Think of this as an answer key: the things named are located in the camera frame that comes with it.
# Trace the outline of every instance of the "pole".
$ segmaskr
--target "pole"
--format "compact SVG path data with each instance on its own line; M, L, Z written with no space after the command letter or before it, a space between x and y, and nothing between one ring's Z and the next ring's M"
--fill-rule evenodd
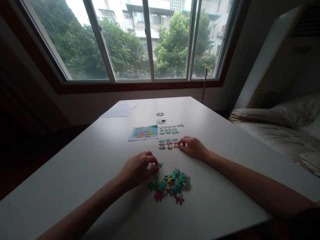
M208 72L208 69L206 68L206 76L204 78L203 93L202 93L202 102L201 102L202 104L204 99L204 90L206 89L207 72Z

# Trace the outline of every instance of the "white leather sofa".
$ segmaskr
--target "white leather sofa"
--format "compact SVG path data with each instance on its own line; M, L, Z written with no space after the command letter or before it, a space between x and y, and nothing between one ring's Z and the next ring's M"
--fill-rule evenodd
M271 109L235 109L229 121L320 177L320 93Z

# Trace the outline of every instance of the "round sticker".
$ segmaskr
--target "round sticker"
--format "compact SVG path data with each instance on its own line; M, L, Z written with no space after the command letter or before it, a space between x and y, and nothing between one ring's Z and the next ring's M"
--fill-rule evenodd
M158 119L157 120L157 123L158 124L164 124L164 123L166 123L167 122L167 120L165 120L165 119Z

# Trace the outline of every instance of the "apartment building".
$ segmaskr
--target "apartment building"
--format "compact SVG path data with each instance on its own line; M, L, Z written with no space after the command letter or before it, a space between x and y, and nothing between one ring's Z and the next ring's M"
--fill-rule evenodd
M191 0L149 0L149 18L152 47L159 39L160 26L169 28L174 12L182 11L187 16L191 11ZM219 54L224 37L226 24L233 0L203 0L201 11L205 11L210 19L210 48L207 53ZM142 0L93 0L98 17L106 17L111 22L117 22L121 29L131 32L140 38L145 50L147 40L143 16Z

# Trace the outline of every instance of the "sofa armrest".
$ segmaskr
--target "sofa armrest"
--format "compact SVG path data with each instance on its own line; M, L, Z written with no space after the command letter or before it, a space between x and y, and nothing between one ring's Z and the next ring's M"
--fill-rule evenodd
M289 126L290 123L279 112L272 109L240 108L232 110L229 121L237 124L240 122L267 122L282 126Z

